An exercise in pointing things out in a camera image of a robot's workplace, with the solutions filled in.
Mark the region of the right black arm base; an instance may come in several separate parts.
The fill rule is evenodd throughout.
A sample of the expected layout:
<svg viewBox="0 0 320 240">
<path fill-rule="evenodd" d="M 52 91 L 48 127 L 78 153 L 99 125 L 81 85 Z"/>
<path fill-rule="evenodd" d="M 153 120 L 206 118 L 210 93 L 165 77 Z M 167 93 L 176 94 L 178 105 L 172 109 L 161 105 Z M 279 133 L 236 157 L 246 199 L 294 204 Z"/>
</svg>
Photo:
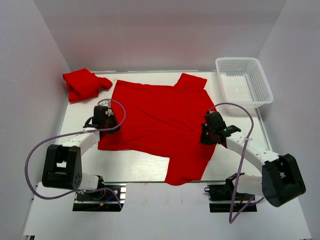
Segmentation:
<svg viewBox="0 0 320 240">
<path fill-rule="evenodd" d="M 236 179 L 236 173 L 228 177 L 225 182 L 211 183 L 204 188 L 208 194 L 209 211 L 211 213 L 229 213 L 234 190 L 233 180 Z M 236 193 L 233 212 L 237 213 L 251 198 L 251 194 Z"/>
</svg>

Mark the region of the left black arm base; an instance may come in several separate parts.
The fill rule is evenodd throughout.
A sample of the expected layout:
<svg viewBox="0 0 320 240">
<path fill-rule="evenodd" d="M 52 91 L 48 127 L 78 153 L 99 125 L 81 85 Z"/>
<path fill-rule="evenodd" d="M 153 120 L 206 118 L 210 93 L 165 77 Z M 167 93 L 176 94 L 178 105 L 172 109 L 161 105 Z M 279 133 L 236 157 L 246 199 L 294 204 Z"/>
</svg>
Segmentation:
<svg viewBox="0 0 320 240">
<path fill-rule="evenodd" d="M 110 183 L 95 193 L 77 193 L 73 202 L 73 212 L 120 212 L 126 199 L 126 183 Z"/>
</svg>

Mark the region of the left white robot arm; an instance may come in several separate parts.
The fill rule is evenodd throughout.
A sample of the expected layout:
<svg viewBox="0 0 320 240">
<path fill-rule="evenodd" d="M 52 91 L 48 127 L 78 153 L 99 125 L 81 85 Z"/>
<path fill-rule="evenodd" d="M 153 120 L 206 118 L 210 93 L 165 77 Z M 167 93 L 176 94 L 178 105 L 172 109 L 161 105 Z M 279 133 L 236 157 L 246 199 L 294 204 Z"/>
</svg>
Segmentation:
<svg viewBox="0 0 320 240">
<path fill-rule="evenodd" d="M 84 124 L 84 131 L 76 134 L 63 144 L 51 144 L 46 151 L 42 184 L 47 188 L 75 191 L 88 191 L 90 196 L 99 200 L 105 196 L 106 187 L 97 175 L 83 172 L 82 156 L 109 133 L 117 132 L 120 127 L 111 107 L 97 105 L 93 117 Z"/>
</svg>

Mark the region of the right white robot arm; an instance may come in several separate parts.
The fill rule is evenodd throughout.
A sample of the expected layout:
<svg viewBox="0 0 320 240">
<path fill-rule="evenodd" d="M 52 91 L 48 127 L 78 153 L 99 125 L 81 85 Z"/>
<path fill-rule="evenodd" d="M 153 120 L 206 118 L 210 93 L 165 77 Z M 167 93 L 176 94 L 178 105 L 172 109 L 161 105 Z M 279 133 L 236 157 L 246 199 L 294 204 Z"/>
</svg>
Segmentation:
<svg viewBox="0 0 320 240">
<path fill-rule="evenodd" d="M 248 161 L 260 176 L 235 173 L 225 184 L 214 190 L 214 201 L 236 200 L 240 196 L 263 197 L 274 207 L 303 195 L 306 186 L 298 163 L 291 154 L 280 155 L 263 148 L 246 137 L 235 125 L 227 126 L 217 111 L 207 111 L 202 124 L 200 142 L 204 145 L 222 145 Z"/>
</svg>

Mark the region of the folded red t shirt stack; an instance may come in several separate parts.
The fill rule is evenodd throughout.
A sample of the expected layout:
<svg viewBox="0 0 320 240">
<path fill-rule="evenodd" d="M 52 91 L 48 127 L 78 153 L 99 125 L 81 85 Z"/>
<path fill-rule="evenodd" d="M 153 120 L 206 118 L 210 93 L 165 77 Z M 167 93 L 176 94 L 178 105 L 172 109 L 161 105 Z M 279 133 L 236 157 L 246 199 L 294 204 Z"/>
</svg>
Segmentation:
<svg viewBox="0 0 320 240">
<path fill-rule="evenodd" d="M 108 91 L 113 83 L 105 77 L 98 77 L 86 68 L 62 75 L 68 90 L 68 101 L 77 103 L 97 98 L 101 90 Z"/>
</svg>

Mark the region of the white plastic basket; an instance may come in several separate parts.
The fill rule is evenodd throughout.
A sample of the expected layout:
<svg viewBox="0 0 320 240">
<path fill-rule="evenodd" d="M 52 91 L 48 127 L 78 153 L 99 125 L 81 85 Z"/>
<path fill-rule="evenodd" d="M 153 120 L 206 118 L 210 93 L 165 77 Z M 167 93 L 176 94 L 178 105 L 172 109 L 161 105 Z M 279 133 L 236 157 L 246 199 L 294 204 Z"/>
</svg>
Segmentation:
<svg viewBox="0 0 320 240">
<path fill-rule="evenodd" d="M 257 58 L 219 57 L 215 66 L 224 101 L 247 109 L 273 102 L 270 85 Z"/>
</svg>

